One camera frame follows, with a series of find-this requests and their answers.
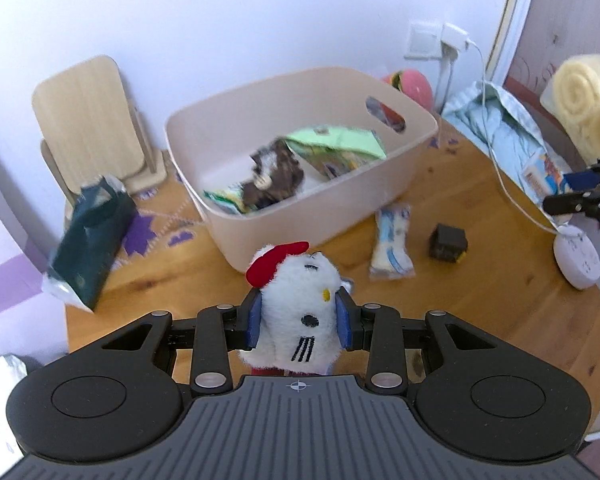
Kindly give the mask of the white plush red cap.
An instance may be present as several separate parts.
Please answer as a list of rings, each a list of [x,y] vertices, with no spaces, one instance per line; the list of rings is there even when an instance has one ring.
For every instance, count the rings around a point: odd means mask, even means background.
[[[309,248],[265,245],[253,255],[246,280],[260,290],[260,334],[253,349],[238,352],[253,375],[327,375],[340,356],[336,293],[347,281]]]

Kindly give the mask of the brown furry plush toy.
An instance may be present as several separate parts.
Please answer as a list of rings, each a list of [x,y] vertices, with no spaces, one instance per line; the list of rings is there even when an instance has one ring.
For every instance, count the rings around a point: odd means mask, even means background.
[[[242,203],[247,212],[273,206],[296,195],[304,172],[285,139],[275,139],[250,157],[252,177],[242,182]]]

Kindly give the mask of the green snack packet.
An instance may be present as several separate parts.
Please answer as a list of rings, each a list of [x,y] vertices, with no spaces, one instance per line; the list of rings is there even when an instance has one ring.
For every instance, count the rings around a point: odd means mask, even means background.
[[[376,132],[367,129],[306,127],[288,133],[285,141],[294,154],[329,180],[387,157]]]

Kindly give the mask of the round white power hub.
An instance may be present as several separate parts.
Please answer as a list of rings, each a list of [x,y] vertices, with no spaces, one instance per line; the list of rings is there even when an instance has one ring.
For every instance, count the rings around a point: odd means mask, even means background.
[[[592,240],[576,226],[565,224],[557,230],[553,252],[558,269],[577,290],[585,290],[600,279],[600,256]]]

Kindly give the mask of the white blue wrapped snack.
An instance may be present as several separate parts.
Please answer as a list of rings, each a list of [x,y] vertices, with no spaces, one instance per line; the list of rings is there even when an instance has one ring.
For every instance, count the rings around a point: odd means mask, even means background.
[[[391,204],[376,212],[377,237],[370,277],[373,280],[400,280],[415,274],[414,264],[406,250],[411,224],[411,206]]]

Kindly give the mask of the rolled yellow towel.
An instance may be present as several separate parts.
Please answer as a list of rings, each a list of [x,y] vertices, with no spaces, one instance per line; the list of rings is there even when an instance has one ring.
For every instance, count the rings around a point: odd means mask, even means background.
[[[541,94],[544,107],[562,125],[582,159],[600,159],[600,54],[568,58]]]

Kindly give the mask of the small black cube box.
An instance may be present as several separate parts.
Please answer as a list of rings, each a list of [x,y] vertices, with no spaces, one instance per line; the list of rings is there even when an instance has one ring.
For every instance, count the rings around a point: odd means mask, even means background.
[[[463,229],[438,223],[429,237],[431,258],[457,263],[468,251],[468,240]]]

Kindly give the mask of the colourful snack packet in bin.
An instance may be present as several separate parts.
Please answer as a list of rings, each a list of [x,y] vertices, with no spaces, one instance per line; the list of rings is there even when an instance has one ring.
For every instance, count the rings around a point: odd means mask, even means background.
[[[252,208],[245,204],[241,183],[235,183],[215,191],[205,190],[204,197],[228,214],[249,214],[252,211]]]

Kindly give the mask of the light blue plastic bag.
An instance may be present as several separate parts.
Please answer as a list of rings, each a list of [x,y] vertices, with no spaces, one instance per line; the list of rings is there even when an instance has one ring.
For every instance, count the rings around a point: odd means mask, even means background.
[[[524,170],[540,155],[546,156],[558,174],[570,167],[550,144],[528,110],[503,87],[476,81],[444,104],[442,117],[475,146],[489,155],[492,148],[504,171],[536,204],[544,193],[524,177]]]

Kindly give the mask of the dark green tissue pack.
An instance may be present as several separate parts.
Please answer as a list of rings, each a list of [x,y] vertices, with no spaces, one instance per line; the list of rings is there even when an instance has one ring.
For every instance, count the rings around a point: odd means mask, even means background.
[[[64,304],[94,310],[136,213],[119,179],[103,176],[84,186],[43,275],[42,291]]]

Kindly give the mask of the pink green plush ball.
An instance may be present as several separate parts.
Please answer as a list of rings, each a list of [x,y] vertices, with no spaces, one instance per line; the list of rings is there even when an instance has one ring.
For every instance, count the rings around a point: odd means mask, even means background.
[[[426,76],[419,70],[407,68],[382,78],[391,87],[402,92],[426,110],[434,108],[434,94]]]

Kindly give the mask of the white wall charger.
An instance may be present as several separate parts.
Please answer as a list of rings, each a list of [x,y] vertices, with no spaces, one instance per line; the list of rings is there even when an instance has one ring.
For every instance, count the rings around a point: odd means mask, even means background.
[[[440,35],[442,44],[457,50],[466,51],[469,48],[469,34],[465,29],[452,23],[444,23]]]

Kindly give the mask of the white wall socket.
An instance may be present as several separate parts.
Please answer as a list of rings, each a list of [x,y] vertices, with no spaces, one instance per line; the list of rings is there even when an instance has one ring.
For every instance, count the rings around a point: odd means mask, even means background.
[[[442,58],[442,25],[438,22],[410,21],[404,58],[438,60]]]

